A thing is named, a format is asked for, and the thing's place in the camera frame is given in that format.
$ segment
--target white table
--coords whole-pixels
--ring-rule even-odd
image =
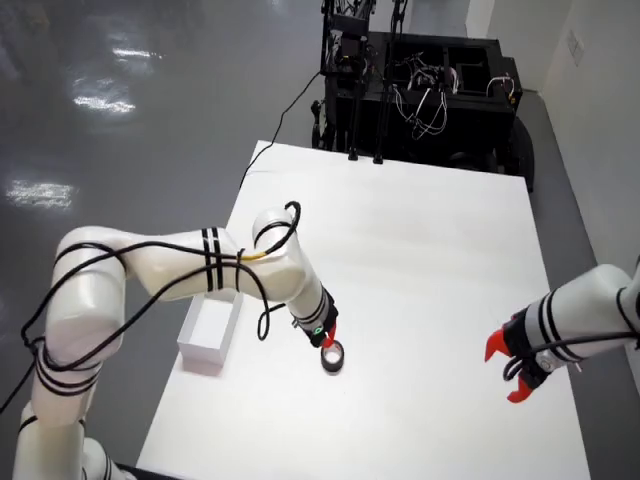
[[[256,151],[265,145],[259,142]],[[178,356],[138,467],[193,480],[583,479],[566,369],[523,404],[485,342],[548,291],[520,178],[276,145],[228,228],[295,199],[300,242],[336,300],[345,366],[245,299],[223,369]]]

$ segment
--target glossy floor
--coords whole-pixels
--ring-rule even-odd
[[[440,0],[421,6],[448,8]],[[319,10],[318,0],[0,4],[2,392],[28,365],[18,330],[49,285],[67,231],[98,224],[166,233],[226,223],[255,142],[271,137],[281,111],[318,69]],[[309,105],[321,92],[317,81],[289,113],[280,141],[309,145]],[[558,286],[592,266],[593,254],[544,104],[525,96],[520,114],[534,138],[532,202],[550,282]],[[131,282],[128,311],[145,299]],[[154,308],[104,367],[88,431],[119,462],[136,462],[186,308]],[[640,402],[630,375],[613,352],[573,378],[593,478],[640,471],[632,450]],[[28,394],[0,417],[0,478],[10,475]]]

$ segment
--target robotic arm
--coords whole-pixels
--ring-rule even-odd
[[[124,330],[156,298],[234,288],[265,302],[285,303],[314,347],[332,346],[338,311],[298,243],[300,207],[295,202],[287,207],[258,216],[255,252],[249,254],[225,229],[215,227],[162,237],[100,227],[67,234],[53,272],[53,288],[60,285],[49,303],[44,341],[34,351],[36,375],[31,404],[23,412],[14,479],[80,480],[90,470],[103,478],[107,469],[114,480],[126,478],[117,476],[96,442],[84,442],[83,460],[81,424],[102,363],[118,351]],[[87,262],[93,263],[72,273]],[[131,276],[140,279],[152,300],[125,323],[125,282]],[[259,326],[258,336],[262,340],[267,333],[268,321],[263,332]]]
[[[514,314],[489,337],[485,361],[495,352],[513,357],[504,379],[518,376],[508,399],[519,403],[557,368],[632,339],[640,345],[639,332],[640,265],[633,280],[600,265]]]

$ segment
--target white box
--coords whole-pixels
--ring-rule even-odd
[[[242,293],[230,289],[193,297],[178,335],[182,356],[224,365],[242,299]]]

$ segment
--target black cable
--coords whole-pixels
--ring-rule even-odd
[[[290,207],[293,207],[295,210],[295,215],[293,217],[293,221],[291,222],[291,227],[287,230],[287,233],[285,233],[285,235],[278,240],[276,243],[274,243],[271,247],[269,247],[266,251],[265,254],[269,255],[273,252],[275,252],[276,250],[282,248],[284,246],[285,243],[287,243],[287,241],[289,241],[289,239],[291,238],[291,236],[296,232],[297,228],[298,228],[298,224],[300,223],[300,215],[302,214],[302,207],[300,206],[300,204],[296,201],[291,201],[288,202],[285,205],[285,209],[289,209]],[[38,308],[36,308],[35,313],[31,316],[31,318],[22,326],[22,328],[20,329],[20,336],[22,338],[22,341],[24,343],[24,346],[29,348],[32,353],[34,353],[32,347],[33,347],[33,342],[31,340],[29,340],[29,337],[27,336],[27,332],[28,330],[31,328],[31,326],[36,322],[36,320],[40,317],[40,315],[42,315],[42,312],[44,311],[44,309],[47,307],[47,305],[49,304],[49,302],[51,301],[51,299],[53,298],[53,296],[58,292],[58,290],[62,287],[62,285],[64,285],[71,277],[73,277],[76,273],[78,273],[80,270],[91,266],[95,263],[101,262],[102,260],[107,260],[109,258],[113,258],[116,257],[118,258],[121,255],[124,255],[126,253],[135,251],[135,250],[139,250],[141,248],[146,248],[146,247],[162,247],[162,248],[169,248],[171,250],[177,250],[180,252],[184,252],[184,253],[193,253],[195,255],[201,255],[204,257],[211,257],[211,258],[215,258],[217,260],[236,260],[237,262],[237,256],[236,255],[231,255],[231,254],[225,254],[225,253],[214,253],[214,252],[206,252],[204,250],[198,249],[198,248],[190,248],[190,247],[183,247],[181,245],[175,245],[173,243],[167,243],[167,242],[162,242],[159,240],[147,240],[144,242],[139,242],[139,243],[135,243],[133,245],[129,245],[128,247],[124,247],[121,248],[119,250],[112,250],[109,252],[106,252],[102,255],[98,255],[97,257],[93,257],[85,262],[80,263],[79,265],[76,265],[74,268],[70,269],[67,273],[65,273],[62,277],[60,277],[60,279],[49,289],[49,291],[47,292],[47,294],[45,295],[44,299],[40,302],[40,305],[38,305]],[[70,252],[73,252],[75,250],[79,250],[82,248],[86,248],[86,246],[84,244],[75,244],[75,245],[71,245],[70,247],[66,248],[65,250],[63,250],[62,252],[60,252],[60,255],[58,255],[58,258],[60,258],[63,254],[67,254]],[[217,268],[217,264],[213,264],[211,265],[212,269],[213,268]]]
[[[190,272],[187,272],[184,275],[176,277],[173,280],[171,280],[170,282],[166,283],[142,307],[140,307],[140,309],[136,313],[134,313],[129,318],[129,320],[127,320],[120,328],[118,328],[115,332],[113,332],[111,335],[109,335],[104,341],[102,341],[102,343],[100,343],[98,346],[96,346],[93,350],[91,350],[90,352],[88,352],[84,356],[82,356],[82,357],[78,358],[77,360],[74,360],[73,362],[68,363],[66,365],[58,365],[55,362],[53,362],[52,359],[48,355],[44,355],[43,358],[44,358],[45,365],[47,366],[47,368],[49,368],[50,370],[53,370],[54,372],[68,372],[70,370],[73,370],[76,367],[79,367],[80,365],[82,365],[86,361],[88,361],[91,358],[93,358],[97,353],[99,353],[102,350],[104,350],[115,339],[117,339],[120,335],[124,334],[129,328],[131,328],[147,312],[147,310],[149,310],[149,308],[151,308],[151,306],[160,299],[160,297],[167,290],[169,290],[170,288],[174,287],[175,285],[177,285],[180,282],[188,280],[189,278],[191,278],[191,277],[193,277],[195,275],[198,275],[200,273],[204,273],[204,272],[206,272],[208,270],[213,270],[215,268],[218,268],[218,265],[220,265],[221,267],[239,268],[239,269],[243,270],[245,273],[247,273],[253,279],[253,281],[256,282],[256,286],[258,287],[258,290],[260,291],[260,296],[262,297],[262,301],[263,301],[265,310],[267,312],[269,311],[269,304],[267,303],[267,292],[265,291],[264,285],[262,284],[262,282],[260,281],[258,276],[255,274],[255,272],[251,268],[249,268],[248,266],[246,266],[246,265],[244,265],[242,263],[238,263],[238,262],[218,262],[217,264],[204,265],[202,267],[199,267],[199,268],[196,268],[194,270],[191,270]],[[269,328],[268,328],[268,325],[267,325],[267,328],[265,328],[264,334],[263,335],[258,335],[258,338],[260,340],[264,340],[265,338],[267,338],[268,334],[269,334]]]
[[[249,173],[249,169],[253,166],[254,163],[256,163],[256,160],[258,160],[260,155],[262,155],[265,152],[265,150],[268,150],[269,148],[273,147],[273,144],[276,143],[276,138],[278,138],[278,133],[280,133],[280,128],[282,128],[282,122],[284,120],[284,116],[289,112],[289,110],[291,110],[293,108],[293,106],[296,104],[296,102],[298,100],[300,100],[300,97],[302,97],[302,95],[304,95],[307,92],[307,90],[309,89],[309,87],[311,86],[313,81],[321,73],[322,73],[322,71],[319,71],[313,77],[311,77],[311,80],[309,80],[307,85],[302,89],[302,92],[300,92],[298,94],[298,96],[295,98],[295,100],[291,103],[291,105],[289,105],[287,107],[287,109],[284,112],[282,112],[282,114],[280,115],[280,123],[278,123],[278,128],[276,129],[276,133],[273,135],[273,139],[271,140],[271,143],[269,145],[267,145],[266,147],[264,147],[262,150],[260,150],[258,152],[258,155],[256,155],[255,158],[253,160],[251,160],[251,162],[249,163],[247,168],[244,170],[244,173],[242,174],[242,179],[240,180],[240,187],[238,187],[238,190],[242,188],[242,184],[244,183],[244,179],[247,176],[247,173]]]
[[[18,385],[16,385],[16,388],[13,389],[13,391],[9,394],[7,399],[2,404],[2,407],[0,407],[0,415],[2,415],[4,411],[7,409],[7,407],[11,404],[14,397],[18,394],[18,392],[20,391],[22,386],[25,384],[25,382],[28,380],[28,378],[31,376],[31,373],[33,373],[33,370],[35,368],[36,368],[36,361],[34,359],[33,362],[31,362],[31,365],[29,365],[29,368],[27,369],[26,373],[18,382]]]
[[[267,308],[264,312],[260,314],[260,318],[258,319],[258,338],[260,338],[260,330],[262,330],[262,322],[265,322],[265,332],[269,332],[269,328],[271,327],[271,317],[270,315],[276,310],[280,310],[282,307],[285,307],[286,303],[279,303],[274,305],[273,307]]]
[[[298,224],[300,222],[300,214],[301,214],[302,209],[300,207],[300,204],[298,202],[295,202],[295,201],[288,202],[285,205],[285,209],[288,209],[290,207],[293,207],[294,210],[295,210],[295,214],[294,214],[293,220],[291,222],[291,226],[287,230],[286,234],[280,240],[278,240],[275,244],[273,244],[271,247],[269,247],[267,250],[265,250],[265,255],[273,253],[276,250],[282,248],[284,246],[284,244],[296,232],[296,229],[297,229]],[[86,242],[85,243],[78,243],[78,244],[71,245],[70,247],[68,247],[68,248],[64,249],[62,252],[60,252],[60,254],[56,258],[56,262],[60,258],[62,258],[64,255],[66,255],[68,253],[71,253],[73,251],[80,250],[80,249],[83,249],[83,248],[89,248],[89,247],[94,247],[94,245],[92,245],[92,244],[90,245],[89,243],[86,243]],[[192,254],[201,255],[201,256],[204,256],[204,257],[215,258],[216,260],[218,260],[218,262],[216,262],[215,264],[208,264],[208,265],[205,265],[203,267],[194,269],[194,270],[192,270],[190,272],[185,273],[184,275],[182,275],[180,277],[177,277],[177,278],[173,279],[172,281],[168,282],[167,284],[165,284],[134,315],[132,315],[129,318],[129,320],[127,320],[118,330],[116,330],[112,335],[110,335],[102,343],[100,343],[98,346],[96,346],[93,350],[88,352],[83,357],[75,360],[74,362],[71,362],[71,363],[66,364],[66,365],[58,365],[58,364],[56,364],[53,361],[53,359],[51,359],[51,357],[49,356],[49,354],[48,354],[48,352],[46,350],[46,344],[43,345],[43,349],[44,350],[42,352],[42,362],[47,366],[47,368],[49,368],[52,371],[55,371],[55,372],[66,372],[66,371],[70,371],[70,370],[80,371],[80,370],[86,370],[86,369],[90,369],[90,368],[95,367],[96,365],[91,365],[90,367],[80,367],[80,365],[82,365],[83,363],[89,361],[91,358],[93,358],[95,355],[97,355],[100,351],[102,351],[104,348],[106,348],[109,344],[111,344],[114,340],[116,340],[120,335],[124,334],[169,289],[173,288],[178,283],[183,282],[183,281],[185,281],[185,280],[187,280],[187,279],[189,279],[189,278],[191,278],[191,277],[193,277],[195,275],[198,275],[198,274],[201,274],[201,273],[205,273],[207,271],[212,271],[213,269],[223,268],[223,267],[233,267],[233,268],[235,268],[236,269],[236,289],[238,288],[238,274],[239,274],[240,270],[246,272],[252,278],[252,280],[256,283],[256,286],[258,287],[261,299],[262,299],[263,304],[264,304],[264,311],[260,315],[260,318],[258,320],[258,329],[257,329],[258,331],[257,331],[257,333],[258,333],[258,339],[259,340],[261,340],[261,341],[265,340],[267,338],[268,334],[269,334],[269,329],[270,329],[270,326],[271,326],[271,318],[270,318],[271,312],[279,310],[280,308],[285,306],[285,304],[278,304],[278,305],[276,305],[274,307],[269,307],[268,300],[267,300],[267,293],[266,293],[266,290],[264,288],[264,285],[262,284],[262,282],[260,281],[258,276],[255,274],[255,272],[250,267],[248,267],[247,265],[243,265],[241,263],[242,253],[243,253],[244,249],[239,250],[236,255],[230,255],[230,254],[223,254],[223,253],[207,252],[207,251],[201,250],[201,249],[184,247],[184,246],[181,246],[181,245],[162,242],[162,241],[158,241],[158,240],[149,240],[149,241],[145,241],[145,242],[139,242],[139,243],[130,245],[128,247],[121,248],[119,250],[114,250],[114,249],[111,249],[111,248],[103,248],[103,247],[104,246],[102,246],[101,244],[96,244],[95,245],[95,248],[98,248],[100,250],[104,250],[104,251],[106,251],[106,253],[104,253],[102,255],[98,255],[98,256],[96,256],[94,258],[91,258],[91,259],[89,259],[89,260],[87,260],[85,262],[82,262],[81,264],[79,264],[79,265],[75,266],[74,268],[70,269],[62,277],[60,277],[60,279],[58,279],[58,281],[46,293],[46,295],[44,296],[43,300],[40,302],[40,304],[36,308],[35,313],[31,316],[31,318],[27,322],[25,322],[25,324],[20,329],[20,336],[22,338],[22,341],[23,341],[25,347],[27,347],[30,350],[30,352],[32,353],[32,355],[34,356],[34,360],[31,363],[31,365],[29,366],[29,368],[27,369],[27,371],[25,372],[24,376],[21,378],[21,380],[18,382],[16,387],[13,389],[13,391],[9,394],[9,396],[7,397],[5,402],[0,407],[0,415],[11,404],[11,402],[13,401],[15,396],[18,394],[20,389],[24,386],[24,384],[26,383],[27,379],[29,378],[29,376],[33,373],[33,371],[36,368],[37,358],[38,358],[37,357],[37,355],[38,355],[37,345],[39,343],[44,343],[44,337],[40,336],[40,337],[37,337],[37,338],[31,340],[29,338],[29,336],[28,336],[29,329],[37,321],[37,319],[40,317],[40,315],[42,314],[44,309],[47,307],[47,305],[49,304],[49,302],[51,301],[53,296],[62,287],[62,285],[64,285],[64,283],[66,283],[71,277],[73,277],[75,274],[80,272],[82,269],[84,269],[84,268],[86,268],[86,267],[88,267],[90,265],[96,264],[98,262],[101,262],[103,260],[107,260],[109,258],[114,258],[115,257],[123,265],[125,265],[125,263],[123,262],[123,260],[121,258],[122,255],[124,255],[126,253],[129,253],[129,252],[132,252],[132,251],[135,251],[135,250],[138,250],[138,249],[141,249],[141,248],[160,247],[160,248],[168,248],[168,249],[171,249],[171,250],[177,250],[177,251],[181,251],[181,252],[184,252],[184,253],[192,253]],[[233,261],[221,262],[220,260],[233,260]]]
[[[525,355],[516,355],[511,358],[502,371],[502,378],[505,381],[513,380],[520,370],[522,370],[523,362],[526,359],[533,358],[536,353],[544,350],[550,350],[557,347],[565,347],[569,345],[581,345],[584,343],[605,342],[608,340],[620,340],[623,338],[639,339],[640,336],[635,332],[613,332],[613,333],[601,333],[598,335],[585,335],[582,337],[569,338],[566,340],[558,340],[557,342],[543,343],[537,347],[532,348]]]

